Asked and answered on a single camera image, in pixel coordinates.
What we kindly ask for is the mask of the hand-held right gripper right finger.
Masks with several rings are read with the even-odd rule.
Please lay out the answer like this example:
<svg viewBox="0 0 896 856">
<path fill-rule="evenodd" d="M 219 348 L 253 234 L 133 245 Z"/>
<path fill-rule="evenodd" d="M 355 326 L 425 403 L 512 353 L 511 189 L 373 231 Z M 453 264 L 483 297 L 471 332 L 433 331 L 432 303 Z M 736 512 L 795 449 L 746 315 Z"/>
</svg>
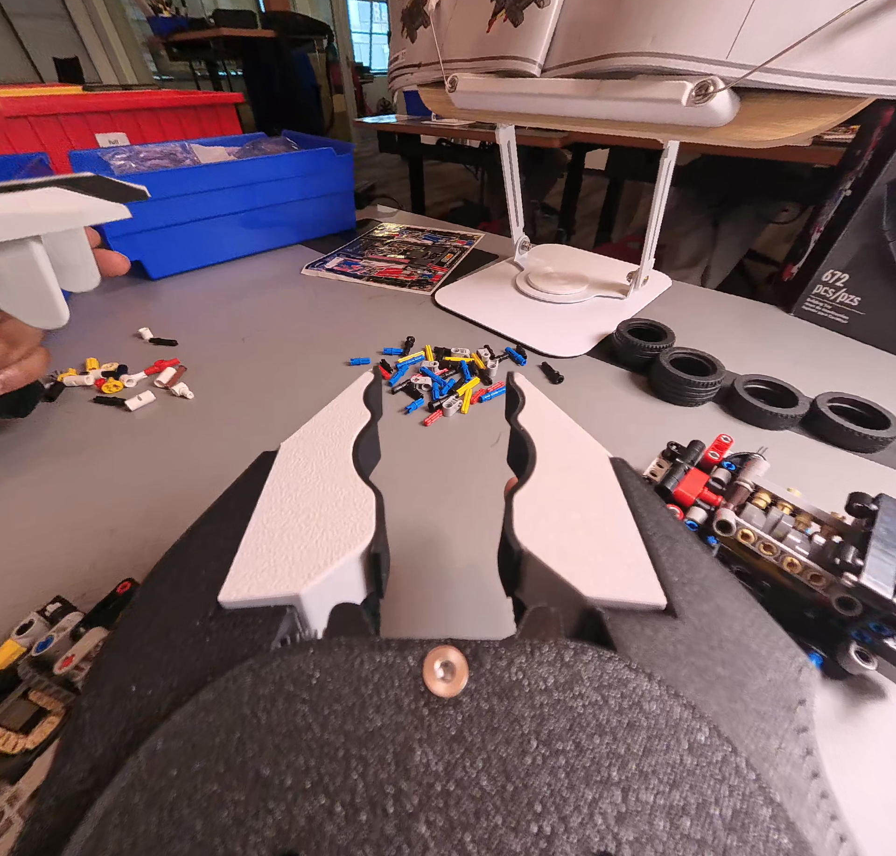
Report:
<svg viewBox="0 0 896 856">
<path fill-rule="evenodd" d="M 667 598 L 610 452 L 531 380 L 510 372 L 498 571 L 518 618 L 549 607 L 564 622 L 601 609 L 661 612 Z"/>
</svg>

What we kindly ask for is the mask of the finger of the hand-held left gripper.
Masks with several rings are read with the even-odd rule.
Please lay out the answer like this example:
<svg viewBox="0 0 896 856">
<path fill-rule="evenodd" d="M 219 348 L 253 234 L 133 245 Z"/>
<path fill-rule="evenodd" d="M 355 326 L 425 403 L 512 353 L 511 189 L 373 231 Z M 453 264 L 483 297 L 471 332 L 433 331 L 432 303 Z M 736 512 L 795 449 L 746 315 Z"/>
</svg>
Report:
<svg viewBox="0 0 896 856">
<path fill-rule="evenodd" d="M 143 185 L 81 171 L 8 181 L 2 192 L 2 267 L 4 286 L 25 276 L 23 249 L 42 247 L 49 273 L 61 290 L 94 289 L 101 277 L 85 229 L 132 217 L 130 203 L 147 201 Z"/>
<path fill-rule="evenodd" d="M 95 289 L 101 272 L 86 230 L 130 219 L 124 203 L 59 187 L 1 197 L 1 310 L 40 330 L 69 320 L 65 292 Z"/>
</svg>

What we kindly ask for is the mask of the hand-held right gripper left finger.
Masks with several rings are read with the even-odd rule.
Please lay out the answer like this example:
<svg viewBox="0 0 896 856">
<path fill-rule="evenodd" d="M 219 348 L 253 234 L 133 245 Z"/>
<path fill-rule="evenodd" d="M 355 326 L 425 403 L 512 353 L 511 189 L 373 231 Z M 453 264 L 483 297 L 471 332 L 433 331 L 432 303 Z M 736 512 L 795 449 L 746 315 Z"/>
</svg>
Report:
<svg viewBox="0 0 896 856">
<path fill-rule="evenodd" d="M 290 607 L 303 633 L 321 636 L 331 611 L 351 603 L 380 632 L 390 549 L 371 476 L 382 412 L 382 386 L 364 371 L 280 444 L 218 591 L 222 608 Z"/>
</svg>

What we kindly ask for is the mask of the pile of small lego pins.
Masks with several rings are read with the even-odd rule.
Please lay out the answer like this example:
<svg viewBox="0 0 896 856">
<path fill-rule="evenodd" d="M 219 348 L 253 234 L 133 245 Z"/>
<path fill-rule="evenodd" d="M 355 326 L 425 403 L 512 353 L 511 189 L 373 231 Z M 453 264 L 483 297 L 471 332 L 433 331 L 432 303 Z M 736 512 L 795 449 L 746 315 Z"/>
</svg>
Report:
<svg viewBox="0 0 896 856">
<path fill-rule="evenodd" d="M 385 393 L 399 398 L 399 414 L 419 414 L 425 427 L 454 414 L 466 416 L 474 406 L 503 397 L 505 377 L 512 370 L 532 365 L 550 384 L 565 380 L 559 369 L 535 358 L 532 349 L 519 342 L 468 348 L 425 343 L 407 335 L 366 354 L 342 358 L 342 364 L 369 369 Z"/>
</svg>

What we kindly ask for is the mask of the pile of lego connectors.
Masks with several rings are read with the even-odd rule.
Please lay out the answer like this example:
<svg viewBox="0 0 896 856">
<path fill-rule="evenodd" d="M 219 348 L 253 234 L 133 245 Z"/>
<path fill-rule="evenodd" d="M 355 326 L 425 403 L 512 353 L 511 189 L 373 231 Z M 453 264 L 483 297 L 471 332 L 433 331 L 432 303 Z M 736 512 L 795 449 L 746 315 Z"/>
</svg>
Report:
<svg viewBox="0 0 896 856">
<path fill-rule="evenodd" d="M 187 366 L 175 355 L 178 340 L 159 337 L 144 326 L 137 340 L 165 350 L 148 363 L 128 364 L 122 360 L 102 361 L 87 357 L 74 367 L 52 372 L 35 385 L 39 402 L 55 402 L 70 390 L 89 395 L 90 401 L 126 414 L 138 414 L 156 402 L 193 402 L 196 392 L 187 379 Z"/>
</svg>

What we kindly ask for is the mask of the lego car chassis assembly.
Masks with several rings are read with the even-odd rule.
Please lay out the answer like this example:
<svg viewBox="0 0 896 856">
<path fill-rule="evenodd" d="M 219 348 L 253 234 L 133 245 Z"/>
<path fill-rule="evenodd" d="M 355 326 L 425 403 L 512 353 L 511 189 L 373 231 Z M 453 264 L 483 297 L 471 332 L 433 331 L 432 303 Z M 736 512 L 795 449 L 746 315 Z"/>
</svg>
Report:
<svg viewBox="0 0 896 856">
<path fill-rule="evenodd" d="M 852 492 L 827 512 L 769 482 L 763 449 L 733 447 L 670 441 L 644 481 L 820 671 L 894 681 L 894 498 Z"/>
</svg>

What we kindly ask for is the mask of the black lego box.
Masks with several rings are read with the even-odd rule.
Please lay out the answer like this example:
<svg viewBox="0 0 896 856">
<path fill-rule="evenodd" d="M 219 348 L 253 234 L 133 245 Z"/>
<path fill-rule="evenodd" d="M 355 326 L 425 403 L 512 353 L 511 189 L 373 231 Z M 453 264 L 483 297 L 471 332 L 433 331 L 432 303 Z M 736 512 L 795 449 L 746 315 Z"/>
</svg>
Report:
<svg viewBox="0 0 896 856">
<path fill-rule="evenodd" d="M 895 353 L 895 104 L 862 114 L 774 283 L 792 316 Z"/>
</svg>

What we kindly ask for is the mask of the lego instruction book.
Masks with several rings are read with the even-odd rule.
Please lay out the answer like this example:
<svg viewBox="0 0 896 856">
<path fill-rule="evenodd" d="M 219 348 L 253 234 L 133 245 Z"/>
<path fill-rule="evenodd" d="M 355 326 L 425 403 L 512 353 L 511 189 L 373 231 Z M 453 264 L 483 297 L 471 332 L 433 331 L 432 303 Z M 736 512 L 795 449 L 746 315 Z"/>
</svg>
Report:
<svg viewBox="0 0 896 856">
<path fill-rule="evenodd" d="M 713 76 L 890 98 L 894 0 L 390 0 L 392 90 L 442 76 Z"/>
</svg>

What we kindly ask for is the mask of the person's left hand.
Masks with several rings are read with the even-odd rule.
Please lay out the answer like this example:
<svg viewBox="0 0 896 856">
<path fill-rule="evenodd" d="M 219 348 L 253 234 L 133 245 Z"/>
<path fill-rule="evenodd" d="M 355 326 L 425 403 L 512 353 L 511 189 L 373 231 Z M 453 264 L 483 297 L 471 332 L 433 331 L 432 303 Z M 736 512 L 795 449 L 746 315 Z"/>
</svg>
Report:
<svg viewBox="0 0 896 856">
<path fill-rule="evenodd" d="M 86 228 L 85 233 L 104 278 L 129 272 L 131 263 L 126 256 L 106 248 L 94 228 Z M 1 394 L 28 386 L 48 371 L 49 352 L 42 344 L 44 336 L 43 330 L 1 312 Z"/>
</svg>

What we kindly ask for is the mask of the large blue plastic bin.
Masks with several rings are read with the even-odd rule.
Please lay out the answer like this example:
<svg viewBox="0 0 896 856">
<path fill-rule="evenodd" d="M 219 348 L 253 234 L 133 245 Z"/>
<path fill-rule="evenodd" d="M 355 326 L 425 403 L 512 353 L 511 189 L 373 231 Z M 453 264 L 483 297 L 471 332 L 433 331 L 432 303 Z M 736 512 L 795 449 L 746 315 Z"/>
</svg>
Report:
<svg viewBox="0 0 896 856">
<path fill-rule="evenodd" d="M 263 133 L 196 140 L 241 145 Z M 151 279 L 210 267 L 355 227 L 354 145 L 286 131 L 303 149 L 293 154 L 117 175 L 101 158 L 107 147 L 73 150 L 73 171 L 145 186 L 132 217 L 99 227 L 110 248 Z"/>
</svg>

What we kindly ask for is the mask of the clear plastic bag in bin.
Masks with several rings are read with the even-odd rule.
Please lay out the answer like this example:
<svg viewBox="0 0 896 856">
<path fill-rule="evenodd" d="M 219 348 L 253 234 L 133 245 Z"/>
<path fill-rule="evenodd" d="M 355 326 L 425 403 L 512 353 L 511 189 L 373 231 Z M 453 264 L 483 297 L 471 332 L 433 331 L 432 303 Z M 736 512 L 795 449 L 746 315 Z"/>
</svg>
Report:
<svg viewBox="0 0 896 856">
<path fill-rule="evenodd" d="M 293 154 L 303 148 L 285 136 L 252 137 L 241 145 L 203 145 L 194 142 L 126 145 L 101 151 L 101 158 L 112 172 L 121 176 L 150 171 L 194 167 Z"/>
</svg>

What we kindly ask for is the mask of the white book stand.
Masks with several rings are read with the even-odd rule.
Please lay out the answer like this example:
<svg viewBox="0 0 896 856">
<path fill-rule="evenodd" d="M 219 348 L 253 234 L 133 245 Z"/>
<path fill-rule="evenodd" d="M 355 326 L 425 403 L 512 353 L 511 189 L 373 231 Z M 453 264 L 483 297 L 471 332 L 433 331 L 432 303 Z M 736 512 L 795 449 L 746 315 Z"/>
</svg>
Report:
<svg viewBox="0 0 896 856">
<path fill-rule="evenodd" d="M 590 351 L 616 325 L 665 292 L 654 270 L 659 230 L 682 141 L 734 133 L 751 104 L 744 87 L 713 76 L 522 77 L 455 73 L 435 82 L 427 105 L 455 119 L 493 121 L 513 241 L 511 256 L 436 293 L 437 304 L 554 357 Z M 516 127 L 596 132 L 633 128 L 662 145 L 646 239 L 637 267 L 563 244 L 534 245 L 524 230 Z"/>
</svg>

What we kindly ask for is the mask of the wooden workbench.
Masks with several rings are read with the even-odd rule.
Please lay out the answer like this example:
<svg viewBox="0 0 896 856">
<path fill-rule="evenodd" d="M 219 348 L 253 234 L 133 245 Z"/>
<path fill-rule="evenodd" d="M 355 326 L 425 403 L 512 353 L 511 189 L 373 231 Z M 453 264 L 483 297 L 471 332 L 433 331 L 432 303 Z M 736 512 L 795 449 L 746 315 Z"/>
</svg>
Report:
<svg viewBox="0 0 896 856">
<path fill-rule="evenodd" d="M 275 135 L 296 131 L 330 133 L 335 110 L 325 108 L 325 94 L 312 56 L 322 56 L 324 80 L 331 83 L 328 60 L 334 42 L 298 39 L 273 31 L 215 27 L 176 33 L 164 39 L 166 50 L 194 59 L 205 50 L 209 61 L 234 61 L 242 71 L 245 97 L 255 129 Z"/>
</svg>

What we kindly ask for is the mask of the black bag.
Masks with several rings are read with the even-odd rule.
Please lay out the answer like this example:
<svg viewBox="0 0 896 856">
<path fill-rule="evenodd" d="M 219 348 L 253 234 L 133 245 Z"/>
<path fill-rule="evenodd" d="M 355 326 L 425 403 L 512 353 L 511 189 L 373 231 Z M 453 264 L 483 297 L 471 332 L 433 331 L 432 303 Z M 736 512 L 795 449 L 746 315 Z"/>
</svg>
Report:
<svg viewBox="0 0 896 856">
<path fill-rule="evenodd" d="M 257 15 L 252 10 L 217 8 L 211 12 L 210 21 L 218 29 L 267 30 L 299 39 L 334 41 L 333 31 L 325 21 L 292 11 L 272 10 Z"/>
</svg>

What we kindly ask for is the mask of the long wooden table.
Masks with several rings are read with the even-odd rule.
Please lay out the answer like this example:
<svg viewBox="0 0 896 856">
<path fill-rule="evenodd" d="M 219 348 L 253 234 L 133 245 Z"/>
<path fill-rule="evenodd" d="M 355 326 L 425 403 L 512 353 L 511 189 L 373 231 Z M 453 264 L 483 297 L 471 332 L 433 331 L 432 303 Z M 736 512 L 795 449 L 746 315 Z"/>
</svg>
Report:
<svg viewBox="0 0 896 856">
<path fill-rule="evenodd" d="M 427 211 L 424 161 L 444 161 L 483 170 L 499 166 L 497 155 L 493 153 L 491 146 L 475 148 L 462 145 L 462 141 L 494 144 L 496 132 L 492 124 L 474 122 L 452 126 L 446 120 L 431 121 L 422 117 L 380 115 L 356 119 L 355 126 L 358 129 L 364 128 L 376 132 L 378 147 L 382 154 L 394 154 L 407 162 L 411 211 L 417 214 L 425 214 Z M 838 164 L 858 131 L 859 125 L 840 125 L 815 136 L 805 144 L 748 147 L 684 142 L 681 147 L 685 153 L 832 167 Z M 658 161 L 646 158 L 648 151 L 657 152 L 660 148 L 659 141 L 650 138 L 606 133 L 573 133 L 531 127 L 519 128 L 516 138 L 518 145 L 562 148 L 570 153 L 557 235 L 566 241 L 571 239 L 576 228 L 577 207 L 588 154 L 599 149 L 609 149 L 610 169 L 603 173 L 608 180 L 608 186 L 599 213 L 598 228 L 593 241 L 595 246 L 610 242 L 613 238 L 626 182 L 636 180 L 645 182 L 646 172 L 658 169 Z"/>
</svg>

